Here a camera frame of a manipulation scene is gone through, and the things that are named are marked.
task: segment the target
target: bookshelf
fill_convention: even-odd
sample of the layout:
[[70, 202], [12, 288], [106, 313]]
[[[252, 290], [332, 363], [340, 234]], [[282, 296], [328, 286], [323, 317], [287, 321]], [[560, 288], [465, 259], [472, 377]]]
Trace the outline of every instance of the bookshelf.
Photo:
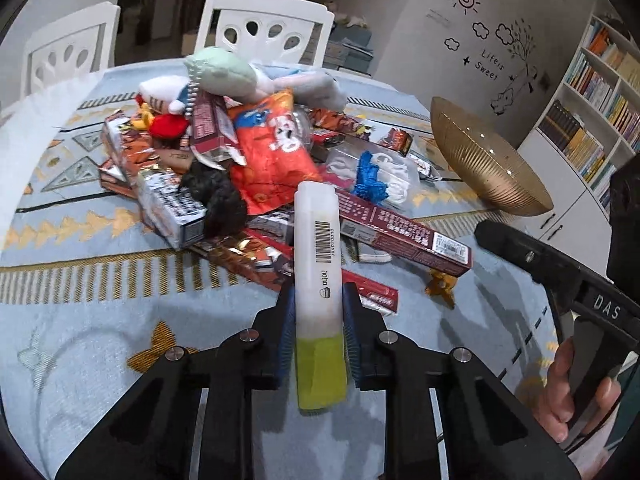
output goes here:
[[521, 224], [539, 240], [606, 275], [610, 176], [640, 152], [640, 48], [606, 20], [598, 0], [558, 88], [519, 152], [554, 201]]

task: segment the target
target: chair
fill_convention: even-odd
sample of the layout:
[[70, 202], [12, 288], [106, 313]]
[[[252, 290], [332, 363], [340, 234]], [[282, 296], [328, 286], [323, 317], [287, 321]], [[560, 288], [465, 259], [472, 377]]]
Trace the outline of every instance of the chair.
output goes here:
[[247, 61], [297, 63], [314, 25], [321, 24], [313, 66], [322, 66], [334, 22], [334, 14], [324, 5], [306, 0], [207, 0], [196, 38], [196, 52], [204, 48], [214, 10], [220, 11], [216, 46], [235, 52]]
[[113, 66], [120, 7], [103, 2], [37, 30], [22, 62], [22, 97], [47, 86]]

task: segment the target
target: finger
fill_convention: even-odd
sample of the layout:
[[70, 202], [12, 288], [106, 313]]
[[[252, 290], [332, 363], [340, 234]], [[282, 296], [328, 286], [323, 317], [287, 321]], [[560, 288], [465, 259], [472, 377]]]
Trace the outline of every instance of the finger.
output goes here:
[[571, 364], [574, 362], [574, 351], [574, 340], [571, 337], [563, 341], [558, 347], [553, 366], [555, 375], [561, 377], [569, 373]]
[[570, 395], [568, 379], [568, 371], [573, 360], [574, 345], [571, 339], [568, 339], [556, 351], [556, 358], [547, 373], [546, 400], [560, 422], [568, 422], [574, 415], [574, 400]]
[[569, 433], [567, 425], [560, 422], [553, 414], [544, 392], [538, 397], [538, 405], [534, 412], [534, 417], [556, 442], [560, 443], [566, 440]]
[[596, 428], [598, 424], [607, 416], [607, 413], [610, 412], [613, 405], [618, 400], [620, 393], [622, 392], [622, 388], [620, 387], [620, 383], [617, 380], [612, 380], [609, 377], [605, 377], [598, 389], [596, 390], [596, 402], [600, 409], [598, 413], [589, 421], [589, 423], [585, 426], [582, 432], [584, 434], [591, 433], [591, 431]]
[[546, 401], [560, 422], [569, 422], [575, 411], [569, 379], [566, 375], [558, 376], [553, 368], [554, 365], [549, 368], [548, 381], [544, 390]]

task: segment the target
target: red snack bag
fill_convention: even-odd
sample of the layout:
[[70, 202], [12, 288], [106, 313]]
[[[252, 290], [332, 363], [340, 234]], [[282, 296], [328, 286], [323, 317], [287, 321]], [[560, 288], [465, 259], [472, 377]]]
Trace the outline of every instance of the red snack bag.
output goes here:
[[316, 165], [295, 135], [293, 94], [283, 90], [257, 105], [231, 108], [246, 166], [233, 166], [231, 181], [245, 200], [249, 215], [293, 202], [303, 180], [321, 182]]

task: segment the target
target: cloud drawing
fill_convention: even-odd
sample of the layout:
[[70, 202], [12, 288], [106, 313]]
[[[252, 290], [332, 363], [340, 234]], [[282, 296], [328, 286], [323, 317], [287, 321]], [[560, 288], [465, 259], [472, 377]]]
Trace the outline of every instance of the cloud drawing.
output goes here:
[[460, 44], [453, 38], [447, 38], [444, 40], [444, 44], [447, 45], [449, 50], [457, 50], [460, 47]]
[[489, 37], [489, 29], [486, 28], [482, 22], [474, 23], [474, 32], [476, 33], [476, 36], [482, 40], [486, 40], [486, 38]]
[[503, 45], [510, 45], [513, 43], [513, 34], [511, 29], [504, 23], [501, 23], [495, 31], [495, 35], [502, 42]]

